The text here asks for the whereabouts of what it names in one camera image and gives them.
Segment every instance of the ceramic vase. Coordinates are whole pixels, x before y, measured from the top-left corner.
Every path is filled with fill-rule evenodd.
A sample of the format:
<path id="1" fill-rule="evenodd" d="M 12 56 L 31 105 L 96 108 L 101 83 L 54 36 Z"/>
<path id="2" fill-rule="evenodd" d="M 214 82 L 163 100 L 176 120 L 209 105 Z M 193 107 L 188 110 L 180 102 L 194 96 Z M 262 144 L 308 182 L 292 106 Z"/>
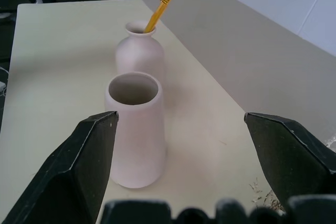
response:
<path id="1" fill-rule="evenodd" d="M 166 160 L 160 83 L 140 72 L 116 76 L 106 88 L 105 109 L 119 115 L 110 177 L 127 188 L 150 185 Z"/>
<path id="2" fill-rule="evenodd" d="M 150 33 L 143 31 L 148 22 L 135 21 L 126 24 L 129 37 L 122 40 L 116 49 L 115 60 L 118 74 L 144 72 L 164 83 L 164 51 L 161 44 L 152 38 L 156 28 Z"/>

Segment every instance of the tabletop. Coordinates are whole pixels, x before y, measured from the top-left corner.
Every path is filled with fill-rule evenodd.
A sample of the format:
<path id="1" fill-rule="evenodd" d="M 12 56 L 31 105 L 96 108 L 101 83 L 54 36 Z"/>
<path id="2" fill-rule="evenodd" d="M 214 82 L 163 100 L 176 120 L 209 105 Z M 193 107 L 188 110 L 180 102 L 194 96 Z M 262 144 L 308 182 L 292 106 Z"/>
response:
<path id="1" fill-rule="evenodd" d="M 144 2 L 155 10 L 160 0 Z M 238 0 L 173 0 L 161 20 L 245 111 L 336 139 L 335 56 Z"/>
<path id="2" fill-rule="evenodd" d="M 104 111 L 104 90 L 116 75 L 113 52 L 127 36 L 124 26 L 151 15 L 142 0 L 19 6 L 0 133 L 0 220 L 78 122 Z M 154 38 L 167 67 L 166 169 L 142 189 L 110 180 L 103 204 L 163 199 L 173 216 L 188 206 L 213 216 L 223 197 L 247 210 L 262 205 L 270 187 L 245 112 L 162 23 Z"/>

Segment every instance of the vase neck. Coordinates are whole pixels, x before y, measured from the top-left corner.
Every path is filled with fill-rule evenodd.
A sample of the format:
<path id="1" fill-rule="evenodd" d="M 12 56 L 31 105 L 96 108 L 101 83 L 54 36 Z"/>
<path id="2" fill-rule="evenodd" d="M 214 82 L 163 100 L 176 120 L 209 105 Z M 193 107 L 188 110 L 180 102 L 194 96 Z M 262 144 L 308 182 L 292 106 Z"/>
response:
<path id="1" fill-rule="evenodd" d="M 126 31 L 130 35 L 130 37 L 134 38 L 149 38 L 152 37 L 152 35 L 155 33 L 156 28 L 154 28 L 151 32 L 149 33 L 143 33 L 146 26 L 147 26 L 146 21 L 134 21 L 126 24 Z"/>

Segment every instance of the wood shavings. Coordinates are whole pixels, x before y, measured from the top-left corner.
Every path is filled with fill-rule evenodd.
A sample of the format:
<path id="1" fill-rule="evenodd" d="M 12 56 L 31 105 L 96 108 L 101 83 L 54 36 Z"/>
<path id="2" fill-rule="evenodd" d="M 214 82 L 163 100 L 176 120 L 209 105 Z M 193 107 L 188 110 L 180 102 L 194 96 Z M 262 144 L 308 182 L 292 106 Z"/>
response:
<path id="1" fill-rule="evenodd" d="M 256 178 L 256 181 L 253 182 L 253 184 L 248 184 L 253 192 L 254 192 L 254 197 L 251 200 L 254 204 L 256 204 L 256 207 L 258 206 L 264 206 L 268 207 L 272 210 L 277 211 L 278 213 L 282 214 L 285 212 L 283 206 L 280 204 L 280 201 L 278 200 L 277 196 L 273 192 L 273 190 L 269 191 L 266 196 L 264 197 L 264 201 L 260 202 L 260 200 L 263 199 L 263 196 L 260 195 L 263 191 L 258 189 L 258 178 Z"/>
<path id="2" fill-rule="evenodd" d="M 333 143 L 336 143 L 336 136 L 333 136 L 331 139 L 327 141 L 326 147 L 328 147 L 333 152 L 336 152 L 336 146 Z"/>

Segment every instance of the gold ferrule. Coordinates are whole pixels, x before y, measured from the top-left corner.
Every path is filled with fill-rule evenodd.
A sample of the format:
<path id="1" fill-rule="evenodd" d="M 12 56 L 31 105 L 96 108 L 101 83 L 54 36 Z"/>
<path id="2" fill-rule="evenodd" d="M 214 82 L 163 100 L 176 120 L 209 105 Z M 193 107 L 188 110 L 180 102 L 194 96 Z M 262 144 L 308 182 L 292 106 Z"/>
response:
<path id="1" fill-rule="evenodd" d="M 168 4 L 169 0 L 161 0 L 161 2 L 166 5 Z"/>

